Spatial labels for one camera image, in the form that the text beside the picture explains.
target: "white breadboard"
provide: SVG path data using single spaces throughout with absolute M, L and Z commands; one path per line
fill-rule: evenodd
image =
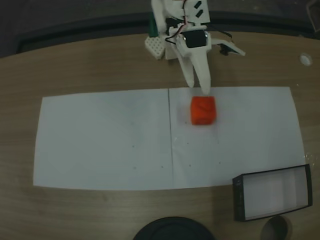
M 165 47 L 160 37 L 147 37 L 144 41 L 145 48 L 157 59 L 160 60 L 165 53 Z

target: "black lid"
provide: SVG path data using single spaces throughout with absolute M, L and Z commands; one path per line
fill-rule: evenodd
M 216 240 L 202 224 L 184 217 L 165 217 L 142 228 L 133 240 Z

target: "dark floor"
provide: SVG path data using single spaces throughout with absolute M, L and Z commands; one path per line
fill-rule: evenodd
M 208 0 L 211 11 L 240 12 L 309 21 L 310 0 Z M 97 17 L 145 13 L 151 0 L 0 0 L 0 57 L 15 35 Z

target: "wooden table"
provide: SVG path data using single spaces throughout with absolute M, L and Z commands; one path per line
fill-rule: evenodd
M 320 42 L 233 33 L 246 57 L 209 54 L 212 86 L 289 86 L 307 162 L 313 206 L 285 214 L 291 239 L 319 239 Z M 204 224 L 218 240 L 258 240 L 268 219 L 233 220 L 232 186 L 159 191 L 66 190 L 33 186 L 36 133 L 45 96 L 186 87 L 177 61 L 155 60 L 146 35 L 68 43 L 0 59 L 0 239 L 131 240 L 168 216 Z M 313 65 L 299 62 L 308 53 Z

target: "electrical wire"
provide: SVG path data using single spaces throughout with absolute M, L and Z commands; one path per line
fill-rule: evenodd
M 214 25 L 212 25 L 212 24 L 209 24 L 209 26 L 210 26 L 211 28 L 213 28 L 214 30 L 216 30 L 217 32 L 222 33 L 222 34 L 228 36 L 229 38 L 231 38 L 231 42 L 234 42 L 231 33 L 226 32 L 226 31 L 221 31 L 221 30 L 219 30 L 218 28 L 216 28 L 216 27 L 215 27 Z
M 183 25 L 181 25 L 179 27 L 179 29 L 175 32 L 175 34 L 173 34 L 172 36 L 168 36 L 166 37 L 164 40 L 168 43 L 171 43 L 171 44 L 174 44 L 176 45 L 175 42 L 173 41 L 170 41 L 169 39 L 172 39 L 174 37 L 176 37 L 178 34 L 180 34 L 182 32 L 182 30 L 187 26 L 188 24 L 188 19 L 187 19 L 187 15 L 186 15 L 186 10 L 185 10 L 185 5 L 186 5 L 186 2 L 187 0 L 183 0 L 183 3 L 182 3 L 182 9 L 183 9 Z

